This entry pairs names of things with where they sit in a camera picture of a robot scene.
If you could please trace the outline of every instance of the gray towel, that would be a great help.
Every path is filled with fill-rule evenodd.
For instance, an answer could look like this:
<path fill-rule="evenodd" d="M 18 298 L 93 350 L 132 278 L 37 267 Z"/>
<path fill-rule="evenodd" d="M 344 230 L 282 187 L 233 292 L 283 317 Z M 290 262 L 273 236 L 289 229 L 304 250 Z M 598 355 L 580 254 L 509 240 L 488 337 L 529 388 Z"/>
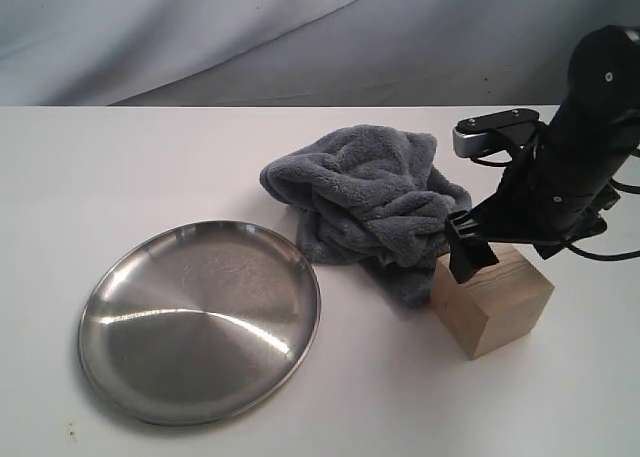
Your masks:
<path fill-rule="evenodd" d="M 407 306 L 429 301 L 447 215 L 471 197 L 434 166 L 436 139 L 390 127 L 339 129 L 267 165 L 260 183 L 301 211 L 298 246 L 311 261 L 358 262 Z"/>

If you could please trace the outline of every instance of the white table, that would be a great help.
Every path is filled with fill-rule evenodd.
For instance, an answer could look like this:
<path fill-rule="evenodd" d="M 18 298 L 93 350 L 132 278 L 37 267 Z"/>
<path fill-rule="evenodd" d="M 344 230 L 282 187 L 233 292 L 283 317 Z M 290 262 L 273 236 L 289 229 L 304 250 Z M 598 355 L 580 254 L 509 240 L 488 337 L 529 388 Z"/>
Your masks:
<path fill-rule="evenodd" d="M 139 242 L 210 219 L 292 238 L 295 212 L 261 189 L 260 169 L 357 123 L 433 133 L 437 166 L 479 202 L 500 171 L 455 157 L 451 128 L 495 110 L 0 109 L 0 455 L 638 455 L 637 261 L 543 262 L 523 248 L 556 292 L 532 335 L 474 362 L 428 309 L 391 307 L 356 266 L 316 266 L 323 309 L 307 359 L 273 398 L 219 425 L 130 421 L 78 370 L 85 300 Z M 640 162 L 620 180 L 640 182 Z M 607 234 L 582 246 L 640 247 L 639 215 L 625 197 Z"/>

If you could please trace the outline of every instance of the stainless steel plate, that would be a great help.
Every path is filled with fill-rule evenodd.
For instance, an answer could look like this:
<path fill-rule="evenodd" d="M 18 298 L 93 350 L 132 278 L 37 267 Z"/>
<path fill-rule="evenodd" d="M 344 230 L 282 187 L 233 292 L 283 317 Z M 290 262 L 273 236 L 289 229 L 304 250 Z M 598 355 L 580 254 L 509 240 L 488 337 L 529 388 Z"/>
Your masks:
<path fill-rule="evenodd" d="M 194 425 L 255 405 L 298 367 L 320 316 L 315 274 L 269 230 L 205 222 L 123 257 L 80 321 L 80 362 L 124 412 Z"/>

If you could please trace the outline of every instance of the plate rim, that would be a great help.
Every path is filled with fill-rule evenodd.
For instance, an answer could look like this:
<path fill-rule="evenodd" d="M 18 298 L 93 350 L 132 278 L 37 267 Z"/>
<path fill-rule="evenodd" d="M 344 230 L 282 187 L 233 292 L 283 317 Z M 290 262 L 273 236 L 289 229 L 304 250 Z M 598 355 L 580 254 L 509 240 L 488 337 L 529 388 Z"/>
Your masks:
<path fill-rule="evenodd" d="M 86 321 L 86 316 L 87 316 L 87 309 L 89 307 L 89 303 L 91 301 L 91 299 L 93 298 L 93 296 L 96 294 L 97 290 L 102 286 L 102 284 L 104 283 L 104 281 L 125 261 L 127 260 L 127 258 L 129 258 L 131 255 L 133 255 L 135 252 L 138 252 L 141 248 L 143 248 L 145 245 L 155 241 L 156 239 L 159 239 L 167 234 L 173 233 L 177 230 L 180 230 L 184 227 L 188 227 L 188 226 L 198 226 L 198 225 L 210 225 L 210 224 L 231 224 L 234 226 L 237 225 L 242 225 L 245 228 L 248 226 L 252 226 L 256 229 L 259 229 L 262 232 L 265 232 L 267 234 L 269 234 L 271 237 L 275 238 L 276 240 L 279 240 L 283 243 L 285 243 L 287 246 L 292 247 L 301 257 L 301 261 L 304 263 L 305 267 L 307 268 L 307 270 L 309 271 L 310 275 L 311 275 L 311 279 L 312 279 L 312 283 L 313 283 L 313 288 L 315 289 L 315 295 L 316 295 L 316 309 L 315 309 L 315 319 L 313 322 L 313 328 L 311 330 L 311 334 L 309 335 L 309 339 L 307 341 L 307 343 L 305 344 L 304 349 L 302 350 L 302 352 L 300 353 L 300 356 L 298 357 L 298 359 L 296 360 L 296 362 L 291 366 L 291 368 L 289 369 L 289 371 L 283 375 L 280 380 L 273 386 L 271 387 L 267 392 L 261 394 L 259 397 L 257 397 L 256 399 L 248 402 L 247 404 L 238 407 L 237 409 L 235 409 L 232 412 L 227 412 L 224 415 L 221 415 L 219 417 L 215 417 L 215 418 L 208 418 L 208 419 L 201 419 L 201 420 L 194 420 L 192 422 L 180 422 L 180 423 L 175 423 L 175 422 L 168 422 L 168 421 L 161 421 L 160 419 L 154 420 L 154 419 L 147 419 L 145 417 L 141 417 L 140 415 L 137 415 L 135 412 L 133 412 L 130 408 L 123 406 L 121 403 L 117 402 L 115 399 L 113 399 L 108 392 L 106 392 L 105 388 L 98 383 L 97 379 L 95 378 L 94 374 L 89 370 L 89 366 L 87 365 L 86 361 L 85 361 L 85 356 L 83 353 L 83 349 L 82 349 L 82 331 L 83 328 L 85 326 L 85 321 Z M 156 235 L 154 235 L 151 238 L 146 239 L 145 241 L 137 244 L 135 247 L 133 247 L 131 250 L 129 250 L 128 252 L 126 252 L 125 254 L 122 255 L 122 257 L 120 257 L 113 265 L 111 265 L 109 267 L 109 269 L 107 271 L 105 271 L 102 275 L 102 277 L 98 280 L 97 284 L 91 289 L 91 292 L 89 293 L 89 297 L 87 298 L 87 301 L 85 302 L 85 305 L 82 309 L 82 312 L 80 314 L 80 321 L 78 323 L 78 328 L 77 328 L 77 338 L 76 338 L 76 350 L 77 350 L 77 354 L 78 354 L 78 362 L 80 364 L 80 368 L 82 370 L 83 375 L 85 376 L 86 381 L 88 381 L 88 383 L 91 385 L 91 388 L 93 389 L 94 392 L 96 392 L 96 394 L 98 394 L 103 401 L 106 401 L 110 404 L 110 406 L 112 408 L 117 409 L 118 411 L 122 412 L 122 414 L 133 418 L 139 422 L 143 422 L 145 424 L 151 424 L 151 425 L 156 425 L 156 426 L 160 426 L 160 427 L 193 427 L 193 426 L 198 426 L 198 425 L 207 425 L 207 424 L 212 424 L 214 422 L 221 422 L 221 421 L 225 421 L 228 419 L 231 419 L 233 417 L 238 416 L 239 414 L 242 414 L 246 411 L 248 411 L 249 409 L 256 407 L 257 405 L 259 405 L 260 403 L 264 402 L 265 400 L 267 400 L 269 397 L 271 397 L 273 394 L 275 394 L 291 377 L 292 375 L 298 370 L 298 368 L 302 365 L 302 362 L 304 360 L 306 360 L 307 355 L 309 354 L 309 351 L 311 350 L 311 346 L 313 344 L 313 342 L 316 339 L 316 335 L 318 333 L 318 327 L 319 327 L 319 323 L 320 323 L 320 314 L 322 311 L 322 298 L 321 298 L 321 293 L 320 293 L 320 285 L 318 283 L 318 277 L 315 273 L 315 270 L 313 269 L 313 266 L 311 265 L 311 262 L 309 261 L 309 259 L 307 259 L 304 254 L 302 253 L 302 251 L 300 251 L 300 249 L 298 249 L 298 247 L 296 247 L 296 245 L 291 242 L 289 239 L 287 239 L 284 235 L 279 234 L 278 232 L 271 230 L 267 227 L 263 227 L 259 224 L 253 224 L 251 222 L 245 222 L 245 221 L 240 221 L 240 220 L 203 220 L 203 221 L 197 221 L 197 222 L 191 222 L 191 223 L 187 223 L 187 224 L 183 224 L 183 225 L 179 225 L 177 227 L 173 227 L 171 229 L 162 231 Z"/>

